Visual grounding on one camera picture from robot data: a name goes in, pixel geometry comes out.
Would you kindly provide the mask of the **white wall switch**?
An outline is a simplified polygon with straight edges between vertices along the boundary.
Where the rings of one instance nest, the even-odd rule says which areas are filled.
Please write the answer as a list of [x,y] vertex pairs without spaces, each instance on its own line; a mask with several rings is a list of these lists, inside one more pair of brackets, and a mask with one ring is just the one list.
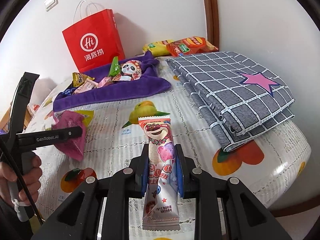
[[58,0],[45,0],[44,7],[45,7],[46,12],[50,11],[58,3],[59,3]]

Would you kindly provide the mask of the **gold triangular snack packet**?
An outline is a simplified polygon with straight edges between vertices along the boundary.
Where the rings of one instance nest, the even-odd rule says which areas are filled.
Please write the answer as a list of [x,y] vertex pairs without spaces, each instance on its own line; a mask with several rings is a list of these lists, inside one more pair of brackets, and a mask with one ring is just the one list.
[[72,78],[73,78],[73,82],[72,82],[73,88],[80,87],[86,80],[94,81],[93,77],[90,77],[82,73],[76,73],[76,72],[72,74]]

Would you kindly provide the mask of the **pink bear wafer packet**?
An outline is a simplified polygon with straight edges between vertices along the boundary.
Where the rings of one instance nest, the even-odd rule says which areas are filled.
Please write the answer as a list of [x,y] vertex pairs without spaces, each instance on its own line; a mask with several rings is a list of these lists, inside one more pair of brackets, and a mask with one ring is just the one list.
[[148,137],[148,184],[144,200],[144,230],[180,230],[178,178],[171,118],[148,116],[138,119]]

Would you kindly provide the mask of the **orange chips bag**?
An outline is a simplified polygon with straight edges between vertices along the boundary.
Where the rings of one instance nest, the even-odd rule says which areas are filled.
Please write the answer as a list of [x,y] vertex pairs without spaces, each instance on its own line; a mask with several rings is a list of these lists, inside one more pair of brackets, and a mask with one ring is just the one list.
[[199,53],[216,52],[219,49],[204,37],[192,36],[170,42],[166,45],[167,51],[172,56],[184,56]]

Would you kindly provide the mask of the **brown wooden door frame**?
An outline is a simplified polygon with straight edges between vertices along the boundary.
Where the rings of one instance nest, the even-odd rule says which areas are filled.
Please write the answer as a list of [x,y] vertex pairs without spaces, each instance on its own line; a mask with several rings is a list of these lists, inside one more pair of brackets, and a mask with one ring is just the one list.
[[220,46],[219,11],[217,0],[204,0],[207,40],[216,47]]

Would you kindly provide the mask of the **green snack packet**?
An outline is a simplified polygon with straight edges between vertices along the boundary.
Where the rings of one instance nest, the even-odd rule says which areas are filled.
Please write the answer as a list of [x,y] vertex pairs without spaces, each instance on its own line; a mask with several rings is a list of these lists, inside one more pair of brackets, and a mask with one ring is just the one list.
[[108,76],[115,77],[116,75],[118,75],[120,73],[120,71],[121,71],[121,66],[119,64],[118,57],[115,56],[112,60]]

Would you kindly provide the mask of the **purple towel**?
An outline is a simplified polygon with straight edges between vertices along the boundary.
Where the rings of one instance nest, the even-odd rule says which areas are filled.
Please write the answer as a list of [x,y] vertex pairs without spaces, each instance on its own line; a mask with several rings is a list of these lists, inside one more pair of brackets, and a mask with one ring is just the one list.
[[154,58],[151,52],[147,51],[143,56],[136,56],[133,59],[142,63],[142,76],[140,79],[120,81],[80,94],[65,95],[61,92],[53,101],[53,111],[57,113],[73,107],[94,103],[147,98],[171,88],[169,81],[157,75],[159,60]]

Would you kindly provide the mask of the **yellow chips bag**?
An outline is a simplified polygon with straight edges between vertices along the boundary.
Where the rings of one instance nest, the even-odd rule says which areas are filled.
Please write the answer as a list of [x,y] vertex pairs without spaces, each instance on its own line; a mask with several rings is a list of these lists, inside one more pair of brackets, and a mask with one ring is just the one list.
[[150,51],[153,57],[170,56],[171,53],[167,50],[167,45],[171,42],[173,42],[173,40],[163,40],[148,43],[143,46],[142,51],[144,53]]

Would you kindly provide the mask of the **pale pink candy packet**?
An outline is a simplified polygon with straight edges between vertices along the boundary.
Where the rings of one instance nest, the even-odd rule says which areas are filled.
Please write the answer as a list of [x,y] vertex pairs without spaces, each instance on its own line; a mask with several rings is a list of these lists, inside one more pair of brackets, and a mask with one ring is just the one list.
[[97,85],[97,88],[102,88],[102,87],[106,87],[106,86],[109,86],[113,83],[112,81],[112,77],[110,76],[106,76],[104,77]]

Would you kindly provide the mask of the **pink strawberry candy packet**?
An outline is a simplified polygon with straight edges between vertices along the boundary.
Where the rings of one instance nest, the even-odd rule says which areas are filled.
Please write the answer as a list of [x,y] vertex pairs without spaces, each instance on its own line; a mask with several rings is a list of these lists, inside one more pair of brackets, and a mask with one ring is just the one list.
[[98,87],[98,83],[91,80],[91,79],[86,79],[84,81],[84,83],[82,85],[80,85],[74,92],[73,94],[80,94],[80,93],[83,93],[83,92],[87,92],[87,91],[90,91],[90,90],[93,90],[95,88]]

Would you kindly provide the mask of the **fruit print tablecloth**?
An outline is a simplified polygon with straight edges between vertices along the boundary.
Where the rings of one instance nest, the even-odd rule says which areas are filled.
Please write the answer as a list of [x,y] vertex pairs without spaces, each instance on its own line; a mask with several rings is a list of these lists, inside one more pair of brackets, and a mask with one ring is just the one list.
[[[240,179],[269,211],[269,207],[292,185],[306,165],[311,147],[294,124],[293,118],[268,132],[225,152],[199,111],[185,86],[161,57],[157,75],[170,82],[165,92],[112,102],[94,103],[64,111],[94,111],[86,132],[84,158],[76,161],[54,145],[36,150],[42,160],[43,176],[37,207],[46,220],[88,177],[104,179],[129,167],[139,157],[149,140],[138,119],[148,116],[171,118],[174,145],[180,144],[184,156],[193,159],[196,167],[213,177]],[[108,76],[110,65],[85,72],[99,83]],[[41,103],[32,118],[28,132],[52,131],[52,125],[64,111],[55,113],[53,101],[67,88],[73,88],[73,78],[54,88]],[[180,230],[155,231],[142,227],[144,200],[129,199],[129,239],[195,239],[195,199],[183,199],[178,191]]]

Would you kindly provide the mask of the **blue foil snack packet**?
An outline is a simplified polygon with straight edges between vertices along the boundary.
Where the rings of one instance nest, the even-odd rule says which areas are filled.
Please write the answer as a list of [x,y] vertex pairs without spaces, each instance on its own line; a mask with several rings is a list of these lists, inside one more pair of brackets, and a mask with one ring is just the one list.
[[65,91],[61,92],[62,96],[70,96],[73,95],[76,88],[67,88]]

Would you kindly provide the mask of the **red paper shopping bag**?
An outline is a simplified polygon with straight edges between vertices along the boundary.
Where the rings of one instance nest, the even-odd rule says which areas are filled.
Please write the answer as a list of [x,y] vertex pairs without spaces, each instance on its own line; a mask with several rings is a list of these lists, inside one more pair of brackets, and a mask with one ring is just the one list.
[[104,66],[114,57],[125,59],[113,10],[103,9],[62,31],[79,72]]

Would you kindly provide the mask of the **magenta snack bag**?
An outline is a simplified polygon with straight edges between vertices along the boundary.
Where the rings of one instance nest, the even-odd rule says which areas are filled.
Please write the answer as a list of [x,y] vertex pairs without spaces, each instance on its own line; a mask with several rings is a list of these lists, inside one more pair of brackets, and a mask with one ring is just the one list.
[[57,118],[52,129],[62,132],[55,147],[76,161],[84,158],[86,132],[94,117],[94,111],[64,111]]

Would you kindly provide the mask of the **grey checked folded cloth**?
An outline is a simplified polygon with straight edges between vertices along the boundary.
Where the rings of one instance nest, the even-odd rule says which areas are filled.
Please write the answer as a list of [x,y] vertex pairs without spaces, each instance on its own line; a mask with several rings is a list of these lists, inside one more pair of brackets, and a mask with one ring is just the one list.
[[168,66],[185,86],[225,152],[294,117],[282,78],[232,51],[180,55]]

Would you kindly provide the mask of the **panda snack packet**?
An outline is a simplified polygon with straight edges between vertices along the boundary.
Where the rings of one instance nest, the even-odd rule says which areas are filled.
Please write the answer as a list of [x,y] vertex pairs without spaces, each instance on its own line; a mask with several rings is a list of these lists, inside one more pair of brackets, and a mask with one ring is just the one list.
[[142,75],[141,62],[130,60],[121,65],[120,73],[113,77],[112,81],[133,81],[140,79]]

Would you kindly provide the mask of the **white red box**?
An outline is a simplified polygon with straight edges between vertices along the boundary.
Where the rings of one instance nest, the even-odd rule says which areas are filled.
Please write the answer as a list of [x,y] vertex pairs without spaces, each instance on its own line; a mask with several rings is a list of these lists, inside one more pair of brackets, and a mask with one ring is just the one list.
[[31,117],[33,117],[36,114],[39,107],[40,107],[40,105],[38,105],[36,103],[29,103],[27,105],[27,110],[28,110]]

